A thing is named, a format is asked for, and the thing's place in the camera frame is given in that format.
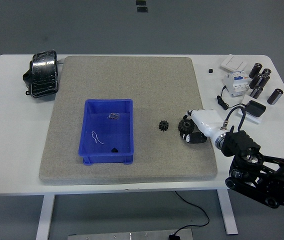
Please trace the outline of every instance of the black cord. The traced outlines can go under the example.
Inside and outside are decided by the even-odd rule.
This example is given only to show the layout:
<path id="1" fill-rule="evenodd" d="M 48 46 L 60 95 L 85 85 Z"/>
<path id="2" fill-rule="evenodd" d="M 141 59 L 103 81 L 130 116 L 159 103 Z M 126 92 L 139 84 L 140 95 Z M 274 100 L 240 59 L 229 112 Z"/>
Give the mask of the black cord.
<path id="1" fill-rule="evenodd" d="M 185 229 L 185 228 L 188 228 L 188 227 L 204 227 L 204 226 L 206 226 L 206 225 L 208 225 L 208 224 L 210 223 L 210 218 L 209 218 L 208 214 L 206 213 L 206 211 L 203 210 L 202 207 L 200 207 L 200 206 L 198 206 L 198 205 L 195 205 L 195 204 L 193 204 L 193 203 L 191 203 L 191 202 L 188 202 L 188 201 L 185 200 L 183 197 L 181 197 L 181 196 L 177 193 L 177 191 L 175 191 L 175 193 L 176 193 L 176 195 L 178 195 L 179 198 L 182 199 L 185 203 L 190 204 L 190 205 L 192 205 L 192 206 L 194 206 L 194 207 L 196 207 L 196 208 L 198 208 L 198 209 L 201 209 L 202 212 L 203 212 L 203 213 L 205 214 L 205 216 L 207 217 L 207 223 L 206 223 L 206 224 L 203 224 L 203 225 L 191 224 L 191 225 L 186 225 L 186 226 L 180 227 L 178 230 L 175 231 L 175 233 L 173 234 L 174 236 L 178 233 L 178 231 L 180 231 L 180 230 L 182 230 L 182 229 Z"/>
<path id="2" fill-rule="evenodd" d="M 235 110 L 237 110 L 237 109 L 241 109 L 241 111 L 242 111 L 241 121 L 240 121 L 240 123 L 238 124 L 238 127 L 237 127 L 237 131 L 240 131 L 240 129 L 241 129 L 242 125 L 243 125 L 244 119 L 246 118 L 246 114 L 247 114 L 247 112 L 246 112 L 246 110 L 244 109 L 243 106 L 236 106 L 235 108 L 233 108 L 233 109 L 228 113 L 228 115 L 227 115 L 225 121 L 228 121 L 229 118 L 230 118 L 230 116 L 231 116 L 231 114 L 232 114 Z"/>
<path id="3" fill-rule="evenodd" d="M 222 88 L 222 91 L 221 91 L 221 95 L 220 96 L 216 96 L 216 99 L 217 99 L 217 103 L 224 109 L 224 110 L 228 110 L 228 108 L 230 107 L 229 104 L 225 103 L 222 99 L 222 94 L 223 94 L 223 91 L 224 89 L 226 89 L 227 86 L 224 86 Z"/>
<path id="4" fill-rule="evenodd" d="M 239 103 L 239 104 L 236 104 L 236 105 L 234 105 L 234 106 L 230 106 L 229 104 L 225 103 L 225 102 L 223 101 L 223 99 L 222 99 L 222 94 L 223 94 L 224 89 L 226 89 L 226 88 L 227 88 L 227 86 L 224 86 L 224 87 L 222 88 L 221 95 L 220 95 L 220 96 L 216 96 L 217 103 L 218 103 L 224 110 L 232 109 L 232 108 L 234 108 L 234 107 L 236 107 L 236 106 L 240 106 L 240 105 L 242 105 L 242 106 L 244 106 L 244 107 L 247 106 L 247 105 L 245 105 L 245 104 L 243 104 L 243 103 Z"/>

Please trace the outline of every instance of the white table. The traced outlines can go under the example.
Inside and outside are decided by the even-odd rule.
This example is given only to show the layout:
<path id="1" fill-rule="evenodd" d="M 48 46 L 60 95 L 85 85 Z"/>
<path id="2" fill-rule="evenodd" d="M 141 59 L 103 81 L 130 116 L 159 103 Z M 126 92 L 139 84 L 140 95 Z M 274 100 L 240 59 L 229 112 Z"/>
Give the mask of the white table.
<path id="1" fill-rule="evenodd" d="M 63 59 L 68 55 L 58 55 Z M 224 119 L 228 111 L 218 104 L 216 97 L 223 87 L 222 78 L 228 71 L 220 67 L 226 55 L 161 55 L 164 57 L 189 57 L 192 59 L 202 104 L 205 109 L 216 109 Z M 259 145 L 266 156 L 284 158 L 284 94 L 275 105 L 268 105 L 267 98 L 274 89 L 284 91 L 281 80 L 271 59 L 265 55 L 239 55 L 248 62 L 245 71 L 249 74 L 254 63 L 261 63 L 271 69 L 271 78 L 259 100 L 265 102 L 266 112 L 262 123 L 257 125 L 244 121 L 242 129 Z M 232 157 L 225 157 L 214 148 L 217 176 L 210 181 L 154 182 L 115 185 L 44 185 L 39 180 L 39 169 L 47 131 L 54 105 L 51 101 L 33 99 L 25 95 L 26 85 L 22 75 L 29 69 L 32 55 L 0 56 L 0 195 L 44 195 L 37 239 L 47 239 L 55 195 L 142 192 L 142 191 L 181 191 L 217 190 L 227 234 L 236 234 L 225 179 L 229 176 Z M 59 73 L 62 64 L 58 65 Z M 223 99 L 230 106 L 241 102 L 241 97 L 230 97 L 227 90 Z M 234 114 L 230 125 L 238 125 L 240 117 Z"/>

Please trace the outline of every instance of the blue plastic bin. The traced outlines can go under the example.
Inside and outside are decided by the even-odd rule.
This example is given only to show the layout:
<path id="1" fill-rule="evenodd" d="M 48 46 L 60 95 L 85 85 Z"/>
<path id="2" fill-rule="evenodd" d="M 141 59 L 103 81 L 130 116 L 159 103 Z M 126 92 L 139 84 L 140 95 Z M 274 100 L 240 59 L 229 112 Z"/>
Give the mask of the blue plastic bin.
<path id="1" fill-rule="evenodd" d="M 133 162 L 132 99 L 88 99 L 78 154 L 84 165 Z"/>

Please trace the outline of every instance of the black capacitor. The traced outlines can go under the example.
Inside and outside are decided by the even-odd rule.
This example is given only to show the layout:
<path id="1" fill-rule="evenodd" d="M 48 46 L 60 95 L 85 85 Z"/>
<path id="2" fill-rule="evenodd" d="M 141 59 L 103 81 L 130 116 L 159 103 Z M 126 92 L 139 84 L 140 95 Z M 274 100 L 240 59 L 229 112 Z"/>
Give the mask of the black capacitor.
<path id="1" fill-rule="evenodd" d="M 261 80 L 262 80 L 262 74 L 258 73 L 257 75 L 254 76 L 254 78 L 252 79 L 252 81 L 248 86 L 250 87 L 250 89 L 254 89 L 256 85 L 259 85 Z"/>
<path id="2" fill-rule="evenodd" d="M 270 76 L 267 74 L 262 74 L 262 79 L 260 81 L 260 83 L 258 84 L 260 87 L 264 88 L 264 86 L 267 84 L 267 82 L 269 81 Z"/>
<path id="3" fill-rule="evenodd" d="M 280 88 L 274 90 L 272 95 L 268 98 L 267 103 L 270 105 L 276 104 L 279 98 L 283 95 L 283 91 Z"/>
<path id="4" fill-rule="evenodd" d="M 260 70 L 262 69 L 262 64 L 261 63 L 256 63 L 254 64 L 250 74 L 248 75 L 250 77 L 250 79 L 253 79 L 255 75 L 257 75 Z"/>
<path id="5" fill-rule="evenodd" d="M 272 72 L 268 68 L 264 68 L 262 74 L 270 75 Z"/>
<path id="6" fill-rule="evenodd" d="M 256 85 L 250 94 L 250 97 L 257 99 L 263 91 L 263 87 Z"/>

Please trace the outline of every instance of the small black gear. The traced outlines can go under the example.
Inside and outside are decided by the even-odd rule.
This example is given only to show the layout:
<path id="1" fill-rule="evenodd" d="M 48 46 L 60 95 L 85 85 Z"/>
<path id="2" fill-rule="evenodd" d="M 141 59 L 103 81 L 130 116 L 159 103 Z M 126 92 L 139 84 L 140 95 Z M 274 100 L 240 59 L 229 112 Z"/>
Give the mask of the small black gear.
<path id="1" fill-rule="evenodd" d="M 169 128 L 169 123 L 166 120 L 160 121 L 160 124 L 158 125 L 158 129 L 160 129 L 161 131 L 166 131 Z"/>
<path id="2" fill-rule="evenodd" d="M 191 134 L 194 131 L 195 123 L 192 119 L 182 119 L 178 124 L 180 134 Z"/>

